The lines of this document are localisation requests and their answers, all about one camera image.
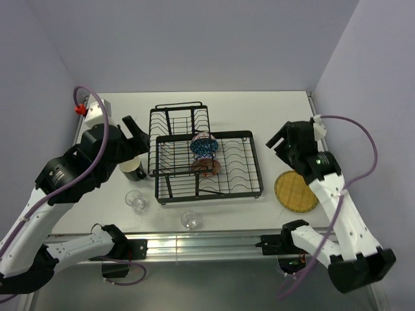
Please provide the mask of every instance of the round woven mat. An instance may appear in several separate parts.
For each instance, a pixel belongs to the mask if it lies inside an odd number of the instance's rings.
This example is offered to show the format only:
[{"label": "round woven mat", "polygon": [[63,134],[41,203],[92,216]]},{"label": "round woven mat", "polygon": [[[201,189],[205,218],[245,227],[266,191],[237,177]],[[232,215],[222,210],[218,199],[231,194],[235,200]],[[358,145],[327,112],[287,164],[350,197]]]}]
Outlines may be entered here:
[{"label": "round woven mat", "polygon": [[275,194],[282,206],[296,213],[309,212],[318,204],[317,197],[304,179],[293,170],[278,176]]}]

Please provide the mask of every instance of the dish rack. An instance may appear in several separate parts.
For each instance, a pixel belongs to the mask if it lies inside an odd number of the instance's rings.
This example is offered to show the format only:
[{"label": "dish rack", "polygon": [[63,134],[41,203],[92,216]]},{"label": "dish rack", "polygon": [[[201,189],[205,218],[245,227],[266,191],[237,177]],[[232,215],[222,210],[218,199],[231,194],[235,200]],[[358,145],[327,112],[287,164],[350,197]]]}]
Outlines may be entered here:
[{"label": "dish rack", "polygon": [[[263,191],[252,132],[211,132],[208,107],[201,102],[158,105],[150,111],[148,174],[156,178],[155,195],[161,204],[226,198],[258,198]],[[213,135],[218,149],[212,153],[218,174],[202,177],[212,168],[193,170],[192,138]]]}]

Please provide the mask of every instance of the lavender wall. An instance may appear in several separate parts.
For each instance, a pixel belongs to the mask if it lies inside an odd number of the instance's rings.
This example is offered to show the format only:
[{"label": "lavender wall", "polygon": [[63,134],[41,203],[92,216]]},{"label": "lavender wall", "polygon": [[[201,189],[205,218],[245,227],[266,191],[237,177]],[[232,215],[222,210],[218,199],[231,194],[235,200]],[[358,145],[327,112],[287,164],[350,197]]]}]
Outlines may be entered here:
[{"label": "lavender wall", "polygon": [[100,92],[312,90],[358,0],[27,0]]},{"label": "lavender wall", "polygon": [[[0,237],[25,206],[47,160],[72,143],[75,81],[24,0],[0,1]],[[17,299],[1,305],[15,310]]]},{"label": "lavender wall", "polygon": [[[379,148],[375,173],[351,189],[397,263],[383,282],[393,310],[412,310],[415,270],[415,1],[361,0],[314,92],[317,111],[362,122]],[[327,122],[328,145],[347,178],[369,168],[364,135]]]}]

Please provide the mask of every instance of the table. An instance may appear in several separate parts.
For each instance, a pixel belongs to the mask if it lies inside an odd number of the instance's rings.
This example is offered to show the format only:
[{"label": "table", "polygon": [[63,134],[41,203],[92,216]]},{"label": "table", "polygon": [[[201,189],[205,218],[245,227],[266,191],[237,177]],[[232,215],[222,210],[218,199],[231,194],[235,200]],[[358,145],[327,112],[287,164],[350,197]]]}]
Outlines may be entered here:
[{"label": "table", "polygon": [[[121,119],[131,115],[139,127],[148,131],[150,109],[158,104],[201,101],[208,106],[212,132],[250,130],[254,135],[264,183],[260,198],[210,200],[160,205],[154,196],[154,178],[132,182],[116,168],[100,189],[87,193],[57,223],[53,234],[83,234],[95,223],[115,224],[125,233],[184,232],[180,218],[188,210],[202,215],[198,231],[281,229],[283,224],[302,218],[313,227],[327,227],[329,220],[319,205],[313,211],[296,214],[276,199],[276,178],[290,168],[265,143],[287,121],[307,120],[313,115],[307,93],[284,92],[183,92],[183,93],[103,93],[111,102],[112,118],[129,134]],[[86,130],[83,124],[80,133]],[[140,156],[147,171],[147,154]],[[136,214],[125,203],[125,194],[140,190],[146,200],[145,211]]]}]

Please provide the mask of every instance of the glass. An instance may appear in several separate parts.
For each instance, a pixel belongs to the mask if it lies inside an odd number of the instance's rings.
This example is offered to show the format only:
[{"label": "glass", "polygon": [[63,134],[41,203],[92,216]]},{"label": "glass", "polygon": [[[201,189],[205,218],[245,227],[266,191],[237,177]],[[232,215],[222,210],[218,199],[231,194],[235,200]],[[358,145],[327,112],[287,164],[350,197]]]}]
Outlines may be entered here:
[{"label": "glass", "polygon": [[125,196],[125,203],[136,211],[141,211],[145,207],[143,194],[138,190],[131,190]]},{"label": "glass", "polygon": [[194,211],[187,211],[182,215],[182,225],[187,230],[195,230],[198,226],[200,226],[201,220],[202,217],[200,214]]}]

